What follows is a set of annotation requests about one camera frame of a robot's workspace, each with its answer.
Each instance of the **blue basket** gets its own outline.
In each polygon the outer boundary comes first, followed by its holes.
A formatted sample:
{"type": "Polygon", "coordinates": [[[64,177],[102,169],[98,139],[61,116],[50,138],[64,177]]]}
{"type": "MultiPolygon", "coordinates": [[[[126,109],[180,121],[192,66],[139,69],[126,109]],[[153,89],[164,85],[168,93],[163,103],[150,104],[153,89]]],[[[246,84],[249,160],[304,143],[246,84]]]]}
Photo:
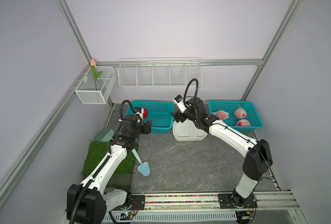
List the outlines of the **blue basket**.
{"type": "Polygon", "coordinates": [[[210,113],[216,112],[218,110],[223,110],[229,113],[229,118],[224,120],[224,123],[229,125],[231,128],[239,132],[251,132],[256,128],[262,128],[262,120],[257,113],[256,108],[251,102],[247,101],[225,101],[225,100],[213,100],[209,102],[209,111],[210,113]],[[239,121],[234,115],[234,111],[238,108],[243,108],[247,115],[246,120],[250,122],[249,127],[246,126],[236,126],[236,123],[239,121]]]}
{"type": "MultiPolygon", "coordinates": [[[[133,107],[141,107],[148,110],[148,115],[144,122],[153,121],[152,132],[167,133],[173,126],[173,117],[170,114],[174,112],[174,104],[172,102],[156,102],[156,101],[132,101],[133,107]]],[[[131,108],[128,107],[127,113],[132,114],[131,108]]]]}

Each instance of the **red ball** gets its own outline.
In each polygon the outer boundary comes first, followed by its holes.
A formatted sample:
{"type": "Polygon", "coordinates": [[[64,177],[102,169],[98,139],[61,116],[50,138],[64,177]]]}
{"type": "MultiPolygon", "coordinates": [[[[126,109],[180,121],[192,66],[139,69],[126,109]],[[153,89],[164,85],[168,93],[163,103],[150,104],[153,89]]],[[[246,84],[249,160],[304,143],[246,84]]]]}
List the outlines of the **red ball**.
{"type": "Polygon", "coordinates": [[[148,115],[148,110],[143,108],[143,118],[146,118],[148,115]]]}

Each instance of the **green leaf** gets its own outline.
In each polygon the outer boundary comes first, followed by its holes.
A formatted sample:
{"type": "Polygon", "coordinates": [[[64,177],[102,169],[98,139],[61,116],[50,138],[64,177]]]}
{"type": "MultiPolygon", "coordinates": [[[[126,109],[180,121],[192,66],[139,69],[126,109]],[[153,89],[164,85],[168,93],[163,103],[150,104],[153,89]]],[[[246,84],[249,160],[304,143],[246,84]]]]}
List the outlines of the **green leaf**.
{"type": "Polygon", "coordinates": [[[93,75],[93,78],[95,79],[95,82],[97,81],[98,77],[102,74],[102,71],[96,73],[95,75],[93,75]]]}
{"type": "Polygon", "coordinates": [[[95,76],[96,75],[95,67],[91,65],[91,69],[92,69],[92,72],[93,72],[93,76],[95,76]]]}

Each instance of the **white plastic bowl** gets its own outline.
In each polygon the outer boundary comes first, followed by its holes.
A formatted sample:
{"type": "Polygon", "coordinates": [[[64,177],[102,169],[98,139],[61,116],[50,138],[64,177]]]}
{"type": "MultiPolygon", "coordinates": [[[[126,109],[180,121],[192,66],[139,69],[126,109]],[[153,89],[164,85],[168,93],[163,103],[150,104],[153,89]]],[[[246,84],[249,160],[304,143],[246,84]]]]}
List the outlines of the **white plastic bowl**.
{"type": "Polygon", "coordinates": [[[177,141],[201,141],[208,133],[196,128],[192,121],[185,120],[183,123],[173,122],[173,135],[177,141]]]}

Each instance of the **robotic arm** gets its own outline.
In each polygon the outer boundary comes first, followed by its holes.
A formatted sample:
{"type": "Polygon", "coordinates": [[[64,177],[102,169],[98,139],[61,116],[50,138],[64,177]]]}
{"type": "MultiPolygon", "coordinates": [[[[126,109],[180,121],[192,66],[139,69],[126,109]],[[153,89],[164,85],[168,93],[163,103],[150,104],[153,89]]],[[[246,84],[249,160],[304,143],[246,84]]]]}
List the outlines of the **robotic arm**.
{"type": "Polygon", "coordinates": [[[125,209],[131,207],[132,194],[129,190],[115,189],[104,194],[105,188],[118,165],[134,149],[139,136],[151,133],[153,122],[150,120],[144,123],[143,117],[147,116],[147,110],[133,108],[128,100],[122,102],[120,111],[122,120],[107,144],[108,152],[80,185],[73,184],[67,191],[67,219],[70,224],[99,224],[105,214],[117,206],[125,209]],[[122,118],[122,106],[125,102],[129,103],[134,114],[122,118]]]}
{"type": "Polygon", "coordinates": [[[175,121],[178,123],[184,122],[186,119],[191,120],[197,128],[225,141],[245,157],[242,166],[242,177],[230,200],[235,207],[243,208],[253,199],[251,193],[262,175],[272,165],[269,144],[263,139],[257,141],[249,138],[226,125],[215,115],[207,114],[203,101],[197,98],[198,80],[192,79],[186,88],[186,92],[184,98],[178,95],[173,100],[179,108],[177,112],[172,113],[175,121]],[[186,92],[193,81],[196,81],[197,84],[195,96],[185,101],[186,92]]]}

